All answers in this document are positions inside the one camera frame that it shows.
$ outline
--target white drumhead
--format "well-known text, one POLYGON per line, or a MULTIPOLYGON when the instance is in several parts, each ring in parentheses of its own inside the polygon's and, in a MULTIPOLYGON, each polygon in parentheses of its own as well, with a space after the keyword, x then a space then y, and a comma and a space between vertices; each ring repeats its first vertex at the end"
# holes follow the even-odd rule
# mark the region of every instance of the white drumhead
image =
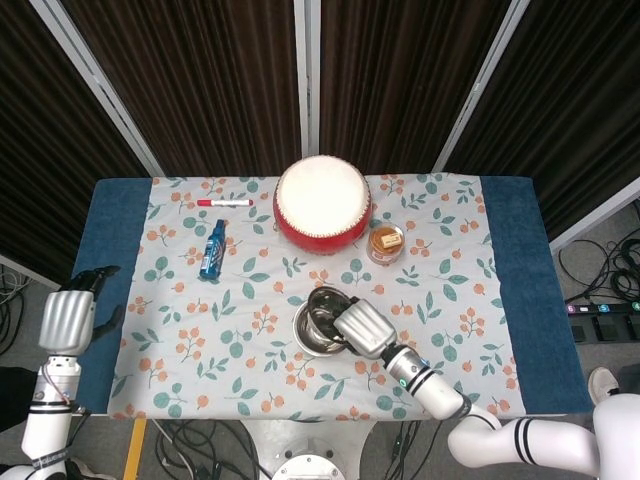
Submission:
POLYGON ((358 223, 369 203, 369 187, 351 164, 320 155, 300 160, 284 172, 276 202, 293 228, 325 237, 358 223))

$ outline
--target yellow tape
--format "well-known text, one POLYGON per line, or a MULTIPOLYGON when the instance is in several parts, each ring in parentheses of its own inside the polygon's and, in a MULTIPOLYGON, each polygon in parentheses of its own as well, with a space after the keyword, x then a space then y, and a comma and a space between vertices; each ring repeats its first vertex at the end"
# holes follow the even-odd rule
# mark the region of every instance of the yellow tape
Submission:
POLYGON ((129 455, 127 455, 127 466, 124 469, 124 480, 135 480, 138 477, 138 465, 142 454, 142 443, 144 442, 144 431, 147 428, 146 418, 136 418, 131 432, 129 442, 129 455))

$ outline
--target floral tablecloth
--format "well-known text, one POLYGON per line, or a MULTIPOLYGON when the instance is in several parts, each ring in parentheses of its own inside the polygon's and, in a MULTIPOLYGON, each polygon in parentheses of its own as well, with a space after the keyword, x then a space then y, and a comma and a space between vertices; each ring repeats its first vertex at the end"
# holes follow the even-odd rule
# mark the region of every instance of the floral tablecloth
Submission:
POLYGON ((499 416, 525 413, 478 177, 367 177, 372 223, 406 234, 382 267, 366 234, 308 254, 274 226, 277 178, 155 178, 109 402, 115 417, 404 420, 424 410, 380 361, 305 355, 292 318, 309 292, 367 298, 432 368, 499 416), (200 198, 253 199, 201 208, 200 198), (227 221, 219 281, 198 278, 215 221, 227 221))

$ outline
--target table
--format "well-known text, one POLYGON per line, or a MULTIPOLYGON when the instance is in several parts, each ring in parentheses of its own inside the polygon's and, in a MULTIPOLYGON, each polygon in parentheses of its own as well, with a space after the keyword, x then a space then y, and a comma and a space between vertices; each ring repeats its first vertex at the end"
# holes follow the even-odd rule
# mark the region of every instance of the table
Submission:
MULTIPOLYGON (((480 181, 526 413, 587 411, 591 403, 531 181, 480 181)), ((106 321, 114 305, 127 303, 151 187, 151 179, 103 180, 96 186, 74 273, 105 264, 122 267, 102 293, 98 323, 106 321)), ((84 372, 78 399, 95 412, 106 411, 119 346, 120 334, 114 332, 80 360, 84 372)))

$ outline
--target orange jar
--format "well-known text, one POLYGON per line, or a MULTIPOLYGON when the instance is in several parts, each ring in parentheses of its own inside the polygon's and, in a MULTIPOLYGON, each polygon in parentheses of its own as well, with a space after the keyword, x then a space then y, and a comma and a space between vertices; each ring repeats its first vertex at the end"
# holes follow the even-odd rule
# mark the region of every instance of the orange jar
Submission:
POLYGON ((404 250, 404 232, 393 223, 381 223, 369 232, 367 255, 378 265, 390 265, 404 250))

